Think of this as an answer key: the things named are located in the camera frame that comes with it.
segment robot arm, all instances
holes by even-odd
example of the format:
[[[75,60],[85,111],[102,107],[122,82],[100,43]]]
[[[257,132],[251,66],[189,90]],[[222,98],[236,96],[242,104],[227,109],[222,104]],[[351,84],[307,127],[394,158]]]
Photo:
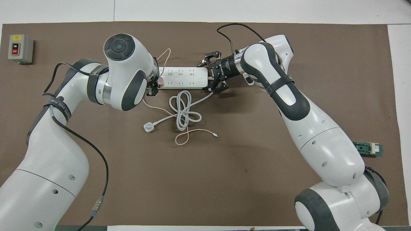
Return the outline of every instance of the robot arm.
[[[344,131],[294,85],[287,75],[292,57],[284,35],[268,38],[217,60],[209,90],[227,88],[217,87],[218,82],[242,74],[249,85],[252,80],[274,100],[301,155],[323,179],[295,200],[297,215],[308,230],[384,230],[368,217],[387,205],[386,186],[376,174],[365,171]],[[203,64],[208,61],[206,55]]]
[[[65,125],[80,101],[127,111],[140,103],[146,90],[147,95],[155,95],[152,83],[158,78],[157,62],[136,38],[111,36],[104,53],[109,72],[107,66],[90,59],[76,62],[74,68],[82,73],[67,72],[55,97],[35,121],[24,160],[0,188],[2,230],[54,230],[86,181],[87,157],[51,115]]]

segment circular button pad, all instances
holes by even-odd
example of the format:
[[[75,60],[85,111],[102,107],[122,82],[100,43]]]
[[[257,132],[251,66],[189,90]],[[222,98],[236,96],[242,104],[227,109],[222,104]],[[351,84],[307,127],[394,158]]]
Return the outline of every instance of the circular button pad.
[[[126,34],[116,34],[107,39],[104,44],[104,53],[114,61],[128,59],[135,50],[136,46],[133,38]]]

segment cable connector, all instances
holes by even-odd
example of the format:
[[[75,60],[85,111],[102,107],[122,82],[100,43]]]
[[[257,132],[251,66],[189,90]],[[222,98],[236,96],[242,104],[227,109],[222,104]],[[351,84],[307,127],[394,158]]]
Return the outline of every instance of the cable connector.
[[[104,196],[101,196],[97,201],[96,201],[96,203],[94,204],[94,207],[93,207],[93,212],[91,213],[91,217],[96,217],[96,215],[97,215],[97,213],[100,211],[100,208],[101,208],[101,206],[102,206],[102,204],[103,204],[103,200],[104,200]]]
[[[147,133],[149,133],[149,132],[151,132],[151,131],[154,130],[154,126],[156,126],[156,125],[157,125],[156,123],[148,122],[148,123],[146,123],[143,127],[144,127],[144,130],[145,130]]]

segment wire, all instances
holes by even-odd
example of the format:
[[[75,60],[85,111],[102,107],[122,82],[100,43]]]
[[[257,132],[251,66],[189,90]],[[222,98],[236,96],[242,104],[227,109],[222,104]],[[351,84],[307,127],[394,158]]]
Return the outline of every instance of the wire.
[[[167,49],[157,58],[157,61],[158,61],[158,60],[161,58],[161,56],[163,56],[163,54],[165,54],[167,51],[169,51],[169,55],[167,56],[166,61],[164,62],[163,71],[161,72],[161,74],[160,74],[159,77],[161,77],[161,76],[163,75],[163,73],[164,73],[164,68],[166,68],[167,60],[169,60],[169,57],[170,57],[170,54],[171,54],[171,49],[170,49],[170,48],[167,48]]]
[[[365,168],[368,169],[368,170],[370,170],[371,172],[375,173],[379,178],[381,178],[381,181],[385,184],[385,186],[387,186],[387,182],[384,180],[384,177],[383,177],[379,172],[377,172],[375,169],[373,169],[373,168],[371,168],[371,167],[365,167]],[[380,219],[381,219],[381,217],[382,217],[382,215],[383,215],[383,211],[384,211],[384,210],[381,210],[381,211],[378,213],[378,217],[377,217],[377,220],[375,221],[375,224],[380,223]]]
[[[90,217],[90,219],[88,221],[86,221],[86,223],[84,223],[79,229],[77,229],[77,231],[82,230],[86,225],[88,225],[88,223],[90,223],[90,221],[93,219],[93,217]]]
[[[247,25],[245,25],[245,24],[242,24],[242,23],[229,23],[229,24],[226,24],[226,25],[222,25],[222,26],[220,26],[219,28],[217,28],[217,32],[218,32],[219,34],[221,34],[222,36],[224,36],[225,38],[227,38],[227,39],[230,41],[230,47],[231,47],[231,53],[232,53],[232,54],[234,54],[233,42],[231,41],[230,38],[228,38],[228,36],[226,36],[225,34],[223,34],[222,32],[219,31],[221,28],[224,28],[224,27],[226,27],[226,26],[231,26],[231,25],[240,25],[240,26],[243,26],[243,27],[249,29],[250,31],[252,31],[254,34],[256,34],[263,42],[267,42],[259,33],[257,33],[255,30],[253,30],[251,27],[249,27],[249,26],[247,26]]]
[[[381,219],[381,216],[383,215],[383,211],[384,210],[381,210],[380,213],[378,214],[378,217],[377,217],[377,220],[375,221],[375,224],[378,225],[378,223],[380,223],[380,219]]]
[[[43,92],[42,95],[50,95],[50,96],[53,96],[53,97],[54,97],[53,94],[47,93],[47,91],[48,91],[48,89],[51,87],[51,85],[53,84],[54,78],[55,78],[55,74],[57,73],[57,69],[58,69],[59,66],[61,66],[61,65],[66,65],[66,66],[70,67],[71,69],[73,69],[73,70],[75,70],[75,71],[77,71],[77,72],[80,72],[80,73],[82,73],[82,74],[84,74],[84,75],[87,75],[87,76],[90,75],[90,73],[81,71],[81,70],[73,67],[72,65],[70,65],[70,64],[68,64],[68,63],[66,63],[66,62],[60,62],[60,63],[58,63],[58,64],[55,66],[54,72],[53,72],[53,76],[51,77],[51,81],[50,81],[50,83],[47,85],[47,87],[46,87],[46,89],[44,90],[44,92]]]
[[[170,115],[170,116],[167,116],[167,117],[165,117],[165,118],[163,118],[163,119],[161,119],[161,120],[159,120],[159,121],[157,121],[157,122],[152,123],[153,126],[155,126],[155,125],[157,125],[157,124],[159,124],[159,123],[161,123],[161,122],[163,122],[163,121],[165,121],[165,120],[167,120],[167,119],[170,119],[170,118],[172,118],[172,117],[175,117],[175,118],[176,118],[176,125],[177,125],[178,130],[179,130],[179,131],[184,131],[185,129],[187,130],[186,132],[183,132],[183,133],[178,134],[178,135],[175,137],[175,139],[174,139],[174,142],[175,142],[177,145],[180,146],[180,145],[184,145],[184,144],[187,143],[187,141],[189,140],[189,133],[190,133],[190,132],[194,132],[194,131],[206,131],[206,132],[211,133],[213,136],[218,137],[217,134],[215,134],[214,132],[211,132],[211,131],[209,131],[209,130],[206,130],[206,129],[194,129],[194,130],[189,130],[189,129],[188,129],[188,123],[189,123],[190,121],[191,121],[191,122],[200,122],[201,119],[202,119],[201,114],[198,113],[198,112],[190,111],[190,107],[192,107],[192,106],[194,106],[194,105],[196,105],[196,104],[198,104],[198,103],[206,100],[206,99],[209,98],[212,94],[213,94],[213,92],[211,92],[210,94],[208,94],[208,95],[205,96],[204,98],[202,98],[202,99],[200,99],[200,100],[198,100],[198,101],[196,101],[196,102],[194,102],[194,103],[191,103],[192,97],[191,97],[190,92],[187,91],[187,90],[181,91],[180,93],[178,93],[178,95],[172,96],[172,97],[170,97],[170,99],[169,99],[169,106],[173,109],[173,111],[176,112],[175,114],[172,114],[171,112],[167,111],[166,109],[162,109],[162,108],[159,108],[159,107],[150,106],[150,105],[147,104],[147,102],[145,102],[144,100],[143,100],[143,102],[144,102],[145,105],[147,105],[147,106],[150,107],[150,108],[163,110],[163,111],[167,112],[167,113]],[[181,96],[182,96],[182,95],[185,95],[185,96],[186,96],[186,98],[187,98],[187,103],[185,103],[184,100],[181,99]],[[176,100],[176,107],[177,107],[177,108],[175,108],[175,107],[173,106],[173,104],[172,104],[172,100],[173,100],[173,99]],[[190,114],[193,114],[193,115],[198,116],[198,119],[192,119],[192,118],[190,118],[190,117],[189,117]],[[187,139],[186,139],[186,141],[185,141],[184,143],[178,143],[178,142],[177,142],[177,138],[178,138],[179,136],[181,136],[181,135],[184,135],[184,134],[187,134]]]
[[[56,117],[54,116],[53,106],[50,105],[49,109],[50,109],[51,118],[53,119],[53,121],[54,121],[57,125],[59,125],[61,128],[65,129],[66,131],[70,132],[71,134],[75,135],[75,136],[78,137],[79,139],[81,139],[81,140],[83,140],[84,142],[86,142],[86,143],[87,143],[88,145],[90,145],[94,150],[96,150],[96,151],[99,153],[99,155],[101,156],[101,158],[103,159],[104,164],[105,164],[105,166],[106,166],[106,183],[105,183],[105,185],[104,185],[104,190],[103,190],[103,193],[102,193],[102,196],[104,196],[104,195],[106,194],[107,185],[109,184],[109,164],[107,163],[107,160],[106,160],[106,158],[104,157],[103,153],[100,152],[100,150],[99,150],[94,144],[92,144],[90,141],[88,141],[86,138],[82,137],[81,135],[77,134],[77,133],[74,132],[73,130],[69,129],[68,127],[66,127],[66,126],[64,126],[62,123],[60,123],[60,121],[58,121],[58,120],[56,119]],[[90,223],[90,221],[91,221],[93,218],[94,218],[94,217],[91,216],[90,219],[89,219],[86,223],[84,223],[84,224],[82,225],[82,227],[79,228],[77,231],[82,230],[88,223]]]
[[[384,180],[384,177],[381,176],[381,174],[379,172],[377,172],[375,169],[373,169],[372,167],[365,167],[366,169],[370,170],[371,172],[377,174],[377,176],[379,178],[381,178],[381,181],[387,186],[387,182]]]

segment white power strip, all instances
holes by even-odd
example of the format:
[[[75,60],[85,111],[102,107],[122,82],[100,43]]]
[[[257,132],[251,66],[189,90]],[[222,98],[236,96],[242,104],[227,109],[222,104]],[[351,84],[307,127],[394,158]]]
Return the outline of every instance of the white power strip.
[[[165,67],[161,78],[158,80],[160,90],[202,89],[208,85],[208,70],[205,67]]]

